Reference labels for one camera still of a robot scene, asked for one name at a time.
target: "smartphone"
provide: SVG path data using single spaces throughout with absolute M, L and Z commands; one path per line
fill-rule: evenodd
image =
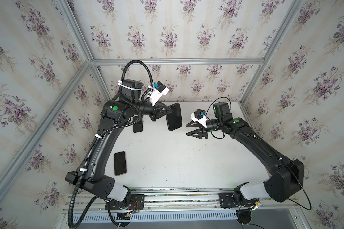
M 126 158 L 125 152 L 118 152 L 113 155 L 113 162 L 115 164 L 115 176 L 125 174 L 126 170 Z
M 167 125 L 168 129 L 173 131 L 182 126 L 181 106 L 179 103 L 175 103 L 168 107 L 172 108 L 172 113 L 166 115 Z
M 132 120 L 136 120 L 138 117 L 137 116 L 134 116 L 132 118 Z M 142 132 L 143 131 L 143 119 L 141 118 L 137 123 L 135 123 L 133 126 L 132 126 L 132 131 L 134 133 L 137 133 L 137 132 Z

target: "white cable tie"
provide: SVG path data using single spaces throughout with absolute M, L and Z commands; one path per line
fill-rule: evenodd
M 141 88 L 140 89 L 139 88 L 130 88 L 128 86 L 122 85 L 121 83 L 122 83 L 122 81 L 119 80 L 117 85 L 124 87 L 124 88 L 127 88 L 127 89 L 130 89 L 130 90 L 142 90 Z

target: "cable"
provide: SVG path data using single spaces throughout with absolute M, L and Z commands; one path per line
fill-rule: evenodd
M 152 83 L 153 83 L 153 78 L 151 77 L 151 73 L 148 69 L 148 67 L 140 60 L 132 60 L 130 62 L 128 62 L 125 67 L 124 67 L 124 70 L 122 72 L 122 75 L 121 75 L 121 81 L 123 81 L 125 79 L 125 74 L 126 74 L 126 71 L 128 70 L 129 66 L 132 65 L 133 63 L 139 63 L 141 64 L 148 72 L 148 75 L 149 75 L 149 78 L 150 78 L 150 84 L 152 86 Z M 142 112 L 140 111 L 140 109 L 138 108 L 137 105 L 131 103 L 129 100 L 127 100 L 121 93 L 121 87 L 118 89 L 118 95 L 115 96 L 113 99 L 117 99 L 117 98 L 120 98 L 120 100 L 124 101 L 125 103 L 129 104 L 130 106 L 132 106 L 135 111 L 138 113 L 138 117 L 136 120 L 132 121 L 132 122 L 129 122 L 129 123 L 126 123 L 126 124 L 123 124 L 123 125 L 117 125 L 117 126 L 113 126 L 113 127 L 110 127 L 104 131 L 102 131 L 99 135 L 101 137 L 103 137 L 105 134 L 107 134 L 108 132 L 110 131 L 113 131 L 113 130 L 116 130 L 116 129 L 120 129 L 120 128 L 125 128 L 125 127 L 128 127 L 128 126 L 132 126 L 134 125 L 135 123 L 137 123 L 141 118 L 142 118 Z M 84 176 L 85 174 L 87 173 L 87 170 L 88 170 L 88 167 L 89 167 L 89 163 L 91 161 L 91 158 L 92 158 L 92 155 L 93 155 L 93 152 L 94 150 L 96 149 L 97 147 L 97 144 L 99 143 L 100 139 L 98 137 L 94 137 L 94 140 L 91 144 L 91 146 L 89 147 L 89 150 L 88 150 L 88 153 L 84 159 L 84 164 L 83 164 L 83 171 L 80 172 L 80 175 L 78 177 L 78 180 L 75 184 L 75 188 L 74 188 L 74 191 L 73 191 L 73 194 L 71 195 L 71 199 L 70 199 L 70 203 L 69 203 L 69 210 L 68 210 L 68 215 L 67 215 L 67 221 L 68 221 L 68 226 L 70 229 L 76 229 L 80 223 L 83 221 L 84 217 L 85 217 L 85 214 L 87 213 L 88 209 L 90 208 L 91 204 L 93 203 L 93 201 L 95 199 L 97 199 L 98 197 L 97 196 L 94 196 L 90 201 L 89 203 L 87 204 L 86 208 L 84 209 L 82 215 L 79 217 L 78 219 L 78 222 L 77 223 L 74 223 L 73 221 L 73 212 L 74 212 L 74 204 L 75 204 L 75 199 L 76 199 L 76 196 L 78 194 L 78 190 L 80 188 L 80 185 L 84 179 Z
M 292 202 L 298 204 L 298 205 L 301 206 L 302 208 L 304 208 L 304 209 L 310 211 L 310 210 L 312 209 L 312 204 L 311 204 L 311 201 L 310 201 L 310 199 L 309 199 L 309 197 L 308 197 L 306 191 L 304 190 L 303 186 L 301 185 L 301 182 L 299 182 L 297 176 L 296 176 L 296 175 L 294 174 L 294 172 L 288 167 L 288 165 L 286 165 L 286 164 L 283 162 L 283 160 L 280 160 L 280 161 L 284 164 L 284 167 L 286 167 L 287 170 L 288 170 L 288 171 L 294 176 L 294 178 L 296 179 L 297 183 L 299 184 L 299 186 L 301 187 L 301 189 L 303 190 L 304 194 L 305 194 L 306 197 L 307 197 L 308 203 L 310 204 L 310 208 L 306 208 L 305 206 L 303 206 L 303 205 L 301 205 L 301 204 L 299 204 L 299 203 L 297 203 L 297 202 L 295 202 L 294 200 L 291 200 L 291 199 L 289 199 L 289 198 L 288 198 L 288 200 L 290 200 L 290 201 L 292 201 Z

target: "floral wallpaper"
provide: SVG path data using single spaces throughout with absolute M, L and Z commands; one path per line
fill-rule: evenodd
M 151 65 L 153 80 L 161 81 L 170 89 L 164 101 L 214 101 L 226 96 L 239 101 L 250 82 L 257 65 Z M 111 96 L 118 91 L 117 82 L 123 66 L 101 66 L 100 73 Z M 142 92 L 150 84 L 144 67 L 132 65 L 126 77 L 143 83 Z
M 134 59 L 262 57 L 292 0 L 69 2 L 95 59 Z
M 344 229 L 344 0 L 304 1 L 244 107 L 258 135 L 303 162 L 311 227 Z
M 57 217 L 66 208 L 66 195 L 72 190 L 65 175 L 85 157 L 103 104 L 98 87 L 87 74 L 0 204 L 1 228 L 4 224 L 11 224 L 12 229 L 55 228 Z
M 54 1 L 0 1 L 0 176 L 84 62 L 56 7 Z M 64 183 L 69 168 L 62 167 L 62 157 L 84 155 L 103 104 L 86 78 L 1 203 L 0 228 L 54 227 L 71 189 Z M 60 150 L 69 144 L 76 156 Z

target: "metal grille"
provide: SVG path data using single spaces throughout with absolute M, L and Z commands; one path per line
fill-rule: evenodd
M 81 213 L 74 214 L 77 222 Z M 235 210 L 208 210 L 208 211 L 178 211 L 178 212 L 139 212 L 131 215 L 130 220 L 116 220 L 117 213 L 112 213 L 116 222 L 170 222 L 170 221 L 199 221 L 237 219 Z M 111 222 L 108 213 L 87 213 L 82 223 Z

